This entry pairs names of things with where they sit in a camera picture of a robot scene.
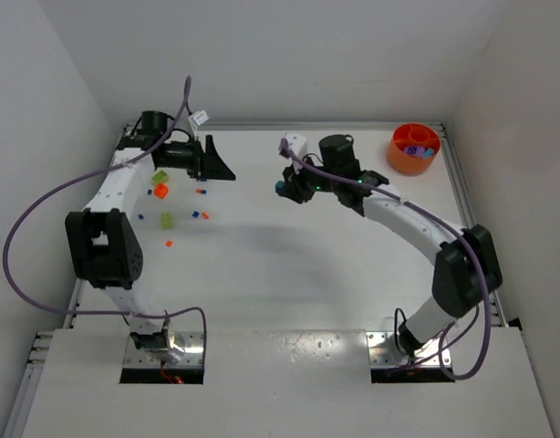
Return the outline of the yellow-green lego brick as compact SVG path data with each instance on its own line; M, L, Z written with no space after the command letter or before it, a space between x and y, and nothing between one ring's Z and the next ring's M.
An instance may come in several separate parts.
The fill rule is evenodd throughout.
M156 172L152 177L151 177L151 181L154 185L158 185L161 183L167 183L170 179L170 176L168 173L166 173L164 170L160 170L158 172Z

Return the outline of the pale green lego brick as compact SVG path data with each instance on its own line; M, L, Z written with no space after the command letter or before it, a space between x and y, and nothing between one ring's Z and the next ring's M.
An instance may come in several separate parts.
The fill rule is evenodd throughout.
M174 218L171 213L161 214L161 229L170 230L174 227Z

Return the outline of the purple lego brick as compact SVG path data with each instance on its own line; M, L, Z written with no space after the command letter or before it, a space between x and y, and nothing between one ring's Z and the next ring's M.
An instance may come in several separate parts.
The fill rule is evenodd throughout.
M406 155L413 156L413 157L421 157L421 155L424 151L425 150L422 146L417 146L417 145L407 146L404 149L404 153Z

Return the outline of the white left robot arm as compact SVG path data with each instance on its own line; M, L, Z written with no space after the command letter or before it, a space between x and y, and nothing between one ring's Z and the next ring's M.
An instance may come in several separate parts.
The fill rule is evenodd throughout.
M172 330L171 316L158 307L140 278L144 256L130 223L135 203L153 174L184 169L193 179L233 181L236 176L215 149L212 135L174 141L169 115L145 111L114 151L111 172L80 212L65 219L76 275L102 290L130 328L136 349L166 363L182 360L184 341Z

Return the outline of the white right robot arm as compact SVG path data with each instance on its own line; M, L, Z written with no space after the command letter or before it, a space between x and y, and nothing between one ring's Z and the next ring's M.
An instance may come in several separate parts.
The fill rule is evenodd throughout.
M279 153L290 160L275 192L295 203L315 193L332 193L360 216L386 226L422 253L434 268L430 297L397 330L398 346L408 356L503 283L491 233L477 224L449 224L405 200L378 172L364 170L350 135L329 135L319 142L320 164L307 154L306 138L287 133Z

